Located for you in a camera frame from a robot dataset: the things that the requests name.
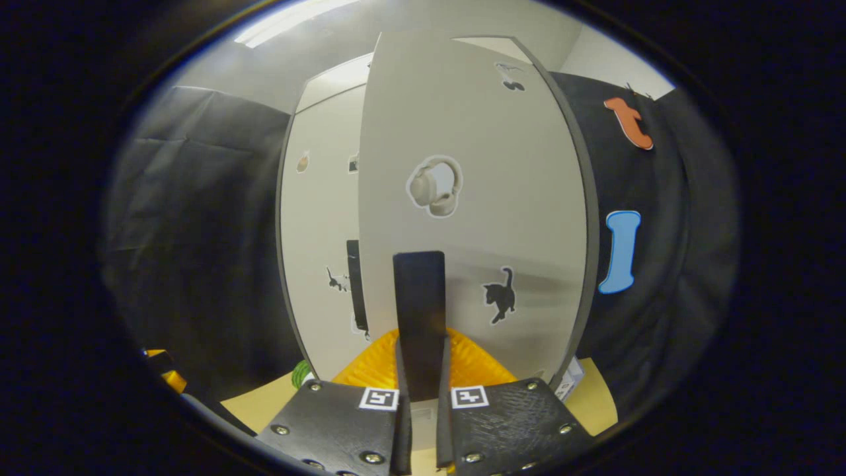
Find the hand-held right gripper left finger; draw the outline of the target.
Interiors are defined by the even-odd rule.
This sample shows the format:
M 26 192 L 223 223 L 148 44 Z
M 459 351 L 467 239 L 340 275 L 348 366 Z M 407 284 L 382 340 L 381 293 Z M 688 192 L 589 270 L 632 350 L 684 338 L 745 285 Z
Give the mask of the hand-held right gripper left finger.
M 394 329 L 333 381 L 306 379 L 257 440 L 330 475 L 411 473 L 410 399 Z

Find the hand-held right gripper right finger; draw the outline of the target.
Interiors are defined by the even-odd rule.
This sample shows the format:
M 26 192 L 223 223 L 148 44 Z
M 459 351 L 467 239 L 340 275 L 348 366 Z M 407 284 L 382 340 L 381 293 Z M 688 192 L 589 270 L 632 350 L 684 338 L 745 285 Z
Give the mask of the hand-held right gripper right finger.
M 436 464 L 449 475 L 543 475 L 594 445 L 540 377 L 517 379 L 471 338 L 448 329 Z

